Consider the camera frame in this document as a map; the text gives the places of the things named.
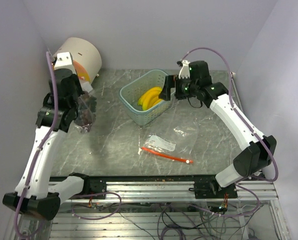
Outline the red grape bunch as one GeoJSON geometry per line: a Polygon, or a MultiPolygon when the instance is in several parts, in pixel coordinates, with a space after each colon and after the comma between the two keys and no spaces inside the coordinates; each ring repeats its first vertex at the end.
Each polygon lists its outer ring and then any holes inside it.
{"type": "Polygon", "coordinates": [[[78,99],[78,117],[74,121],[80,133],[88,133],[96,119],[96,97],[85,93],[78,99]]]}

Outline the clear zip bag orange zipper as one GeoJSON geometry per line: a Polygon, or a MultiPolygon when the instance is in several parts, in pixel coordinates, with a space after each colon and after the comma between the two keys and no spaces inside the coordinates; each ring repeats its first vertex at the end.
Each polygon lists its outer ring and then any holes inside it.
{"type": "Polygon", "coordinates": [[[80,133],[88,133],[96,120],[96,95],[90,82],[79,80],[83,94],[78,97],[78,116],[74,121],[80,133]]]}

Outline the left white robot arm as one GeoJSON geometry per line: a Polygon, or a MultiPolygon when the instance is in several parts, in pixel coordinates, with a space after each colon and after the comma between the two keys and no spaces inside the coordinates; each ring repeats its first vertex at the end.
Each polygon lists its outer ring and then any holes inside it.
{"type": "Polygon", "coordinates": [[[59,207],[76,195],[90,195],[90,177],[71,173],[65,180],[49,186],[55,155],[62,145],[70,124],[78,115],[78,97],[83,94],[78,76],[69,69],[54,72],[50,84],[56,83],[57,93],[48,93],[38,112],[32,151],[15,190],[3,196],[2,203],[20,214],[40,220],[52,220],[59,207]]]}

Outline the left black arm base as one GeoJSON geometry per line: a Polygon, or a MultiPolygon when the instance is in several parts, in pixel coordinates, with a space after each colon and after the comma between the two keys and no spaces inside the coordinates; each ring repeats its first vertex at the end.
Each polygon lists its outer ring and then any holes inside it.
{"type": "Polygon", "coordinates": [[[97,176],[88,176],[82,173],[73,172],[69,176],[79,177],[83,179],[83,188],[82,191],[77,194],[77,196],[82,195],[92,195],[92,194],[101,194],[98,196],[93,196],[95,199],[105,199],[103,194],[107,190],[107,185],[100,177],[97,176]]]}

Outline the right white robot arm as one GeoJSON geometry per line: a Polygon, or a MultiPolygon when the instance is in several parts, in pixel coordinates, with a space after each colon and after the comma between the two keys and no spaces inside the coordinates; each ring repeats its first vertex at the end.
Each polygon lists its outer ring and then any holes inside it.
{"type": "Polygon", "coordinates": [[[220,198],[227,191],[227,186],[274,163],[276,139],[266,136],[258,130],[238,108],[229,94],[229,90],[220,82],[213,83],[208,64],[199,60],[179,62],[178,75],[165,77],[159,97],[164,101],[171,98],[171,89],[175,89],[178,100],[197,98],[200,104],[213,111],[228,127],[239,144],[241,153],[233,163],[216,174],[216,181],[209,185],[209,192],[220,198]]]}

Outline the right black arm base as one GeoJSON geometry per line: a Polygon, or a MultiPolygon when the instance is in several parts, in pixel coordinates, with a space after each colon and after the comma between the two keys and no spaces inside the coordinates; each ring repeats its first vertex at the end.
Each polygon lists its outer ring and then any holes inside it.
{"type": "Polygon", "coordinates": [[[188,191],[194,193],[195,199],[224,199],[225,196],[229,199],[236,199],[238,197],[234,184],[221,187],[214,179],[195,181],[193,187],[188,188],[188,191]]]}

